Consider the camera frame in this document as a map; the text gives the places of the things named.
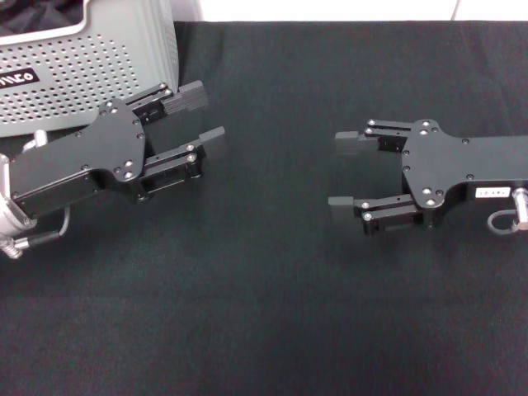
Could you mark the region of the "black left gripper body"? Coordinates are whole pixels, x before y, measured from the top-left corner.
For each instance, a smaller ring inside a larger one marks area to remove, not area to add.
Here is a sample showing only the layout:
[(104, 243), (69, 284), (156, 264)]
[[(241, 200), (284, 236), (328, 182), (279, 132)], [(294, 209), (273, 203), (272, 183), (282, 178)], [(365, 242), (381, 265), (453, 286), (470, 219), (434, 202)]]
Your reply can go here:
[(139, 117), (114, 99), (86, 128), (16, 156), (14, 201), (37, 219), (100, 191), (129, 194), (144, 169), (145, 142)]

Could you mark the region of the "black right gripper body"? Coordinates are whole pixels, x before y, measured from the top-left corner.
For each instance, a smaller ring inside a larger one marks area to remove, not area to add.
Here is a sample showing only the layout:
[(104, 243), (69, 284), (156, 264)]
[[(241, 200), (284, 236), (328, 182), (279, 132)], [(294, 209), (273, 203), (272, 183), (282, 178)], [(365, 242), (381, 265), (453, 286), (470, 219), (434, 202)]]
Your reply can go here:
[(455, 137), (419, 120), (403, 156), (403, 178), (424, 223), (433, 226), (467, 200), (514, 202), (516, 228), (527, 228), (527, 137)]

